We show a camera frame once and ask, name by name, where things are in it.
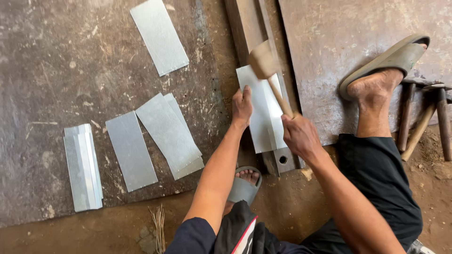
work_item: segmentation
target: dirt floor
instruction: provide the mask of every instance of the dirt floor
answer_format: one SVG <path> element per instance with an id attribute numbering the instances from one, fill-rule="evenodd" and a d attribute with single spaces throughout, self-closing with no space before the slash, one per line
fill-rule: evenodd
<path id="1" fill-rule="evenodd" d="M 221 89 L 230 107 L 238 89 L 234 44 L 222 1 L 204 0 Z M 325 149 L 335 161 L 333 146 Z M 413 196 L 423 211 L 419 240 L 437 254 L 452 253 L 452 164 L 442 157 L 439 129 L 428 127 L 410 161 L 404 163 Z M 0 229 L 0 253 L 143 253 L 136 237 L 153 230 L 151 214 L 160 204 L 166 212 L 169 244 L 189 209 L 193 192 L 73 216 Z M 300 242 L 330 218 L 325 197 L 309 169 L 281 178 L 264 176 L 251 208 L 280 240 Z"/>

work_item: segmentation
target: twig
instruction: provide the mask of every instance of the twig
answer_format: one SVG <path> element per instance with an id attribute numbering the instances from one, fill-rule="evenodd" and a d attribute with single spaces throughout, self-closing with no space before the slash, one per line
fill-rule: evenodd
<path id="1" fill-rule="evenodd" d="M 155 248 L 158 254 L 163 254 L 166 250 L 165 246 L 165 234 L 163 231 L 163 224 L 165 221 L 165 213 L 163 212 L 163 204 L 157 207 L 157 212 L 154 214 L 148 207 L 149 212 L 151 212 L 152 220 L 154 221 L 155 229 L 157 230 L 157 239 L 155 241 Z"/>

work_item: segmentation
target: leg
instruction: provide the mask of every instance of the leg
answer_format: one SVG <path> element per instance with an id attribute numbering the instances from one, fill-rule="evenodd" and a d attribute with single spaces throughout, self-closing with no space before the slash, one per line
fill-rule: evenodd
<path id="1" fill-rule="evenodd" d="M 349 85 L 348 94 L 358 102 L 358 130 L 357 136 L 339 136 L 338 152 L 341 172 L 372 202 L 407 250 L 422 231 L 422 217 L 389 129 L 389 102 L 402 78 L 397 69 L 383 69 Z M 351 253 L 333 220 L 301 244 L 314 253 Z"/>

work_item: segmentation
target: galvanized metal sheet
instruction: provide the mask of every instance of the galvanized metal sheet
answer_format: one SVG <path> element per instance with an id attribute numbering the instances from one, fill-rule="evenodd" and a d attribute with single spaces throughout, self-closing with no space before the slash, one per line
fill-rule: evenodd
<path id="1" fill-rule="evenodd" d="M 158 182 L 134 111 L 105 122 L 127 191 Z"/>
<path id="2" fill-rule="evenodd" d="M 77 150 L 77 156 L 79 162 L 83 168 L 85 176 L 86 189 L 88 190 L 88 201 L 90 209 L 97 209 L 102 207 L 102 198 L 99 193 L 98 183 L 96 179 L 96 173 L 94 169 L 94 160 L 91 150 L 91 144 L 89 143 L 89 134 L 83 133 L 74 136 L 75 145 Z"/>
<path id="3" fill-rule="evenodd" d="M 64 128 L 65 136 L 77 136 L 79 134 L 83 134 L 86 132 L 92 133 L 91 125 L 89 123 L 85 123 L 85 124 L 82 124 L 79 126 Z M 92 134 L 89 136 L 89 143 L 91 144 L 92 158 L 94 161 L 94 172 L 95 172 L 96 178 L 97 178 L 97 188 L 99 190 L 101 198 L 104 198 L 104 194 L 102 193 L 102 184 L 100 182 L 99 167 L 97 165 L 97 157 L 96 157 L 96 152 L 94 150 L 94 140 L 93 140 Z"/>
<path id="4" fill-rule="evenodd" d="M 167 94 L 163 96 L 165 98 L 166 102 L 168 102 L 169 106 L 173 110 L 173 112 L 176 114 L 179 121 L 182 123 L 182 125 L 185 127 L 187 132 L 192 136 L 190 133 L 190 130 L 188 129 L 187 122 L 185 121 L 185 118 L 182 114 L 182 111 L 179 108 L 179 105 L 177 104 L 176 98 L 174 98 L 173 94 Z M 202 161 L 202 158 L 197 158 L 194 162 L 190 163 L 188 166 L 180 170 L 179 172 L 175 172 L 173 168 L 170 167 L 171 172 L 173 173 L 174 180 L 178 180 L 188 174 L 191 174 L 195 171 L 198 171 L 200 169 L 204 168 L 204 162 Z"/>
<path id="5" fill-rule="evenodd" d="M 236 69 L 240 89 L 245 85 L 251 88 L 253 114 L 250 119 L 251 137 L 256 153 L 272 151 L 287 147 L 283 140 L 284 128 L 281 121 L 282 110 L 266 80 L 258 80 L 250 66 Z M 279 92 L 278 76 L 272 81 Z"/>
<path id="6" fill-rule="evenodd" d="M 85 211 L 90 208 L 88 190 L 85 183 L 85 173 L 83 167 L 79 167 L 79 156 L 75 145 L 74 136 L 63 138 L 64 148 L 66 150 L 67 167 L 69 170 L 69 179 L 71 181 L 72 199 L 74 200 L 74 209 L 76 212 Z"/>
<path id="7" fill-rule="evenodd" d="M 162 0 L 148 0 L 130 10 L 159 76 L 188 65 L 176 29 Z"/>
<path id="8" fill-rule="evenodd" d="M 202 155 L 162 94 L 154 96 L 135 112 L 174 172 Z"/>

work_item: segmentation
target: sandal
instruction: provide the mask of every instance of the sandal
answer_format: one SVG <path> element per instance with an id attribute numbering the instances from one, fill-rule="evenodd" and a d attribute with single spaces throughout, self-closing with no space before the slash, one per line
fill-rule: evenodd
<path id="1" fill-rule="evenodd" d="M 424 53 L 424 48 L 419 45 L 422 43 L 426 44 L 428 48 L 430 37 L 417 33 L 394 44 L 383 54 L 348 76 L 339 86 L 340 95 L 346 100 L 353 101 L 353 98 L 347 92 L 348 85 L 359 78 L 375 73 L 377 69 L 398 68 L 403 72 L 405 78 Z"/>
<path id="2" fill-rule="evenodd" d="M 259 179 L 257 180 L 257 183 L 252 184 L 245 179 L 234 176 L 234 182 L 232 183 L 231 192 L 229 192 L 227 200 L 233 203 L 245 200 L 248 205 L 251 205 L 257 191 L 259 190 L 260 184 L 262 183 L 262 174 L 259 170 L 257 170 L 257 168 L 251 166 L 239 167 L 235 170 L 235 173 L 239 173 L 240 171 L 243 171 L 245 169 L 259 173 Z"/>

